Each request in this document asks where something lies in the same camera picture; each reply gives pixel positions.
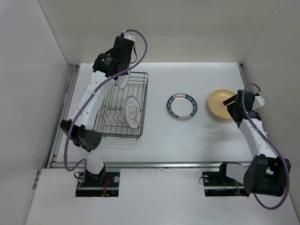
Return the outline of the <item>yellow plate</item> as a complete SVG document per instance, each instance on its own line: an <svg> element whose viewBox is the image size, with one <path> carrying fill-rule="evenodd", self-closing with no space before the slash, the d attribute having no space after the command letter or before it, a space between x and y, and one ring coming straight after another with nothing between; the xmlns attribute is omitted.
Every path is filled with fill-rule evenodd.
<svg viewBox="0 0 300 225"><path fill-rule="evenodd" d="M227 112L217 112L217 113L215 113L213 111L209 111L209 112L210 112L211 116L219 122L222 122L222 123L233 122L233 119Z"/></svg>
<svg viewBox="0 0 300 225"><path fill-rule="evenodd" d="M217 119L231 120L232 118L223 102L234 95L234 92L224 89L212 92L207 100L209 112Z"/></svg>

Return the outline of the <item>grey patterned plate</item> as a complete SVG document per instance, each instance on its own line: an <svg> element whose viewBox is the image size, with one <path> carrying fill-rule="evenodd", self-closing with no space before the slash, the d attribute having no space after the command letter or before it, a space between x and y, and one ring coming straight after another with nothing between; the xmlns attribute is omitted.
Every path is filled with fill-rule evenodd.
<svg viewBox="0 0 300 225"><path fill-rule="evenodd" d="M117 86L120 90L123 90L128 83L130 72L126 72L123 75L120 75L117 79Z"/></svg>

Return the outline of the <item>white plate green rim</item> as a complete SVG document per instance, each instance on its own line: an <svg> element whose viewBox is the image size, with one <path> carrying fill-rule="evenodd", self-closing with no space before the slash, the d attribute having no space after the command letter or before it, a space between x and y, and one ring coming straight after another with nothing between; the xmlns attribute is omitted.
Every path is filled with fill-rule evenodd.
<svg viewBox="0 0 300 225"><path fill-rule="evenodd" d="M177 93L168 99L166 108L173 118L189 120L197 113L198 105L192 96L185 93Z"/></svg>

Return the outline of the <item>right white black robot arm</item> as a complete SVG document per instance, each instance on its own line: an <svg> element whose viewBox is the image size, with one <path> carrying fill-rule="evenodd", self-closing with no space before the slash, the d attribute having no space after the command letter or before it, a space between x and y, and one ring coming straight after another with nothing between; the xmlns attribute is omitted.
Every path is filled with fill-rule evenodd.
<svg viewBox="0 0 300 225"><path fill-rule="evenodd" d="M247 141L252 161L248 167L234 162L223 162L217 179L224 185L235 180L243 185L248 194L281 197L287 187L286 176L290 172L291 163L288 159L281 158L267 142L262 119L255 111L264 103L260 94L242 90L223 101Z"/></svg>

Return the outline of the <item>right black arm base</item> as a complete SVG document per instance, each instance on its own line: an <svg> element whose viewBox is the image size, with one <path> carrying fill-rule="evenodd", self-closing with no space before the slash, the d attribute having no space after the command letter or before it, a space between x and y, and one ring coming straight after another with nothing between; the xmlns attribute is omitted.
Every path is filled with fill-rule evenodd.
<svg viewBox="0 0 300 225"><path fill-rule="evenodd" d="M247 167L240 163L224 161L218 171L204 171L199 182L204 186L206 197L243 196L249 197L243 179Z"/></svg>

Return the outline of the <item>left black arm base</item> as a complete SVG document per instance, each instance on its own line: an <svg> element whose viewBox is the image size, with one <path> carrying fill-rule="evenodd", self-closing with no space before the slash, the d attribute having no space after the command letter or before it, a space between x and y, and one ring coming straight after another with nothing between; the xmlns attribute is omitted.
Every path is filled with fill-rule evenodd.
<svg viewBox="0 0 300 225"><path fill-rule="evenodd" d="M75 172L77 179L76 197L118 197L120 172L103 172L100 179L92 178L88 172Z"/></svg>

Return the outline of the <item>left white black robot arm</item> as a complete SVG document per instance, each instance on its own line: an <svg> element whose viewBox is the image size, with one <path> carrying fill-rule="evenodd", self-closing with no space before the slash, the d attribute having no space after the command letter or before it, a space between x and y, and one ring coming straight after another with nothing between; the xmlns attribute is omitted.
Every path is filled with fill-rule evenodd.
<svg viewBox="0 0 300 225"><path fill-rule="evenodd" d="M82 148L85 157L77 165L85 165L83 175L89 177L94 186L100 186L105 180L105 164L97 150L102 134L94 130L97 113L103 100L119 76L127 75L134 67L131 63L135 51L135 37L122 33L117 36L113 47L97 56L87 89L72 116L60 123L66 134L64 158L68 156L69 143Z"/></svg>

